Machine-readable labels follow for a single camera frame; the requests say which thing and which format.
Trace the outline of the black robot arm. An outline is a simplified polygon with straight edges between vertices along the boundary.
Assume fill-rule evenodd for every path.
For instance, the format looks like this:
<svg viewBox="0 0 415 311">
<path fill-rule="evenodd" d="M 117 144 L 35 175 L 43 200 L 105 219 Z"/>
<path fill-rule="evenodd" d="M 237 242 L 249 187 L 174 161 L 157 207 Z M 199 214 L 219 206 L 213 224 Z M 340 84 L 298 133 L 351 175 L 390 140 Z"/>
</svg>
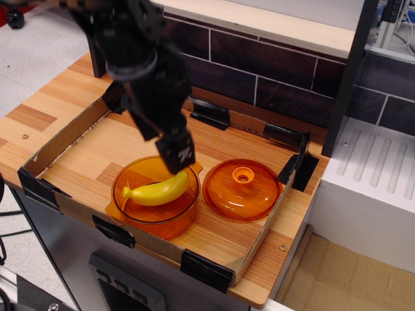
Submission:
<svg viewBox="0 0 415 311">
<path fill-rule="evenodd" d="M 151 1 L 68 1 L 75 22 L 101 52 L 113 79 L 110 109 L 129 111 L 144 140 L 172 174 L 195 162 L 182 106 L 191 94 L 189 66 L 163 35 L 163 8 Z"/>
</svg>

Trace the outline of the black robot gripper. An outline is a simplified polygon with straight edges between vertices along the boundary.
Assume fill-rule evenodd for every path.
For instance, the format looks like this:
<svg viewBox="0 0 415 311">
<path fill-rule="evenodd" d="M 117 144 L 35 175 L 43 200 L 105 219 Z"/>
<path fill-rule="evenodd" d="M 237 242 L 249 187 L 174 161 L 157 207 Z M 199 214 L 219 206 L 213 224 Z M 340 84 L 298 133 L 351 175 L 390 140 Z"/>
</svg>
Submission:
<svg viewBox="0 0 415 311">
<path fill-rule="evenodd" d="M 156 142 L 171 174 L 196 162 L 182 106 L 191 93 L 189 66 L 175 48 L 127 49 L 121 70 L 129 96 L 128 111 L 145 141 Z"/>
</svg>

